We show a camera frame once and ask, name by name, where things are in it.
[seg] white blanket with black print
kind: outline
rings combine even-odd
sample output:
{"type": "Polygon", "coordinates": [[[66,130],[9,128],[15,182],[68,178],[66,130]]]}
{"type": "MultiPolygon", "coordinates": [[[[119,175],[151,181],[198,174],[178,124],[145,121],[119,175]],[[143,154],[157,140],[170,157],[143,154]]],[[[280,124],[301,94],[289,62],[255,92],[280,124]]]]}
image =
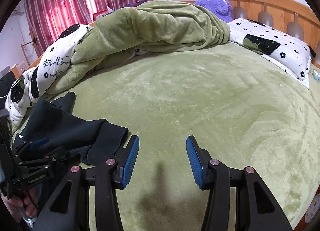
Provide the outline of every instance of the white blanket with black print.
{"type": "Polygon", "coordinates": [[[68,69],[75,47],[90,30],[88,25],[74,24],[66,29],[41,57],[37,67],[25,71],[12,85],[5,102],[12,130],[16,131],[27,112],[35,105],[57,77],[68,69]]]}
{"type": "Polygon", "coordinates": [[[246,19],[228,23],[231,42],[257,52],[309,89],[310,47],[270,26],[246,19]]]}

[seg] hand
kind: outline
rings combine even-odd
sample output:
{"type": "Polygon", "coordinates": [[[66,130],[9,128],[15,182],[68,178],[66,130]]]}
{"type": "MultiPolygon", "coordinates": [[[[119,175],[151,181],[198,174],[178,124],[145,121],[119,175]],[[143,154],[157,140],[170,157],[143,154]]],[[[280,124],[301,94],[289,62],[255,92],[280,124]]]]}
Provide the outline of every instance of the hand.
{"type": "MultiPolygon", "coordinates": [[[[29,189],[29,193],[30,193],[31,197],[33,198],[33,200],[35,201],[35,203],[38,203],[38,198],[36,197],[36,187],[29,189]]],[[[25,211],[27,216],[33,218],[37,215],[37,210],[33,206],[33,204],[31,203],[28,196],[26,196],[23,199],[23,201],[15,195],[12,196],[11,199],[8,199],[3,194],[1,194],[1,198],[2,198],[5,206],[7,207],[8,211],[10,212],[10,214],[12,215],[12,217],[14,218],[14,220],[17,223],[20,223],[21,219],[22,219],[21,213],[18,211],[17,207],[22,207],[23,204],[25,204],[27,206],[26,211],[25,211]]]]}

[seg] stuffed toy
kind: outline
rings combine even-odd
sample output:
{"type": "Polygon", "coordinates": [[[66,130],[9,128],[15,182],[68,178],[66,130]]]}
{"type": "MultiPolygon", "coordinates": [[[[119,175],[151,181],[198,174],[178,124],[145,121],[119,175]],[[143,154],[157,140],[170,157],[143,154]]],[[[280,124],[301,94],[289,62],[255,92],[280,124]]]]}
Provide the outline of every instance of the stuffed toy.
{"type": "Polygon", "coordinates": [[[226,23],[233,21],[232,6],[228,0],[198,0],[195,4],[208,9],[226,23]]]}

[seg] blue gripper pad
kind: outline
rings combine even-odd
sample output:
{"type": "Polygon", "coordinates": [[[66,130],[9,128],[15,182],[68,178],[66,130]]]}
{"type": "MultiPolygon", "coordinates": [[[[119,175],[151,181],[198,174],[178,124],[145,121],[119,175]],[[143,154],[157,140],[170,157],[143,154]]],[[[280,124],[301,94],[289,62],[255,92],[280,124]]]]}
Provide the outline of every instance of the blue gripper pad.
{"type": "Polygon", "coordinates": [[[138,152],[139,152],[139,138],[137,136],[133,142],[131,151],[129,152],[129,155],[123,167],[123,179],[121,184],[124,189],[130,182],[133,168],[137,160],[138,152]]]}
{"type": "Polygon", "coordinates": [[[204,180],[202,177],[202,166],[200,164],[200,160],[198,158],[198,155],[196,154],[196,150],[192,144],[190,137],[187,138],[186,146],[193,177],[195,178],[195,182],[199,186],[199,189],[202,189],[204,187],[204,180]]]}

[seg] black cable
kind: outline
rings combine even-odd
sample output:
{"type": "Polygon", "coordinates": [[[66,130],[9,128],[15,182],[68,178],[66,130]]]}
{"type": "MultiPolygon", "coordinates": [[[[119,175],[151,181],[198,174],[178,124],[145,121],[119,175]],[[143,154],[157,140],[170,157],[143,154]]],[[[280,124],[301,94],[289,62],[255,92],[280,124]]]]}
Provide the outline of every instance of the black cable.
{"type": "MultiPolygon", "coordinates": [[[[3,125],[3,123],[2,123],[1,120],[0,120],[0,123],[1,123],[1,125],[2,125],[2,128],[5,129],[5,126],[3,125]]],[[[6,144],[7,149],[8,149],[8,147],[9,147],[9,149],[10,149],[10,141],[9,141],[9,140],[11,139],[11,133],[9,133],[9,135],[7,136],[8,139],[7,139],[6,136],[4,136],[1,132],[0,132],[0,134],[1,134],[1,136],[2,136],[2,139],[3,139],[4,143],[6,144]]],[[[24,179],[22,178],[20,169],[19,169],[19,167],[17,166],[17,164],[15,163],[15,161],[14,161],[14,159],[13,159],[13,156],[9,156],[9,158],[10,158],[10,161],[11,161],[12,166],[13,166],[13,168],[14,168],[14,171],[16,172],[18,178],[20,179],[20,182],[21,182],[21,186],[22,186],[23,191],[27,194],[28,198],[30,199],[31,203],[32,203],[33,206],[36,208],[36,210],[39,211],[38,205],[35,203],[35,201],[33,200],[33,198],[32,198],[31,195],[30,195],[29,190],[26,188],[27,185],[26,185],[24,179]]]]}

